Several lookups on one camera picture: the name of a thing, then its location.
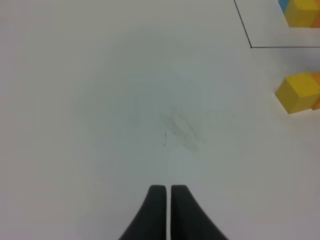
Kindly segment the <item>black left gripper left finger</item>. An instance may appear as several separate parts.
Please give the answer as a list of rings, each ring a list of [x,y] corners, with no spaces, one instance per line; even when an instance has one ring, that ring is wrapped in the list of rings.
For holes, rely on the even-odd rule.
[[[167,237],[167,191],[151,185],[134,219],[120,240],[165,240]]]

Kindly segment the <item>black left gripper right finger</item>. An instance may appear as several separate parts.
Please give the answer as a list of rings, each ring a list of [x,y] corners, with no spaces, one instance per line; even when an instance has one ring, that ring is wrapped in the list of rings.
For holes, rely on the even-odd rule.
[[[227,240],[202,210],[189,188],[171,186],[170,238],[172,240]]]

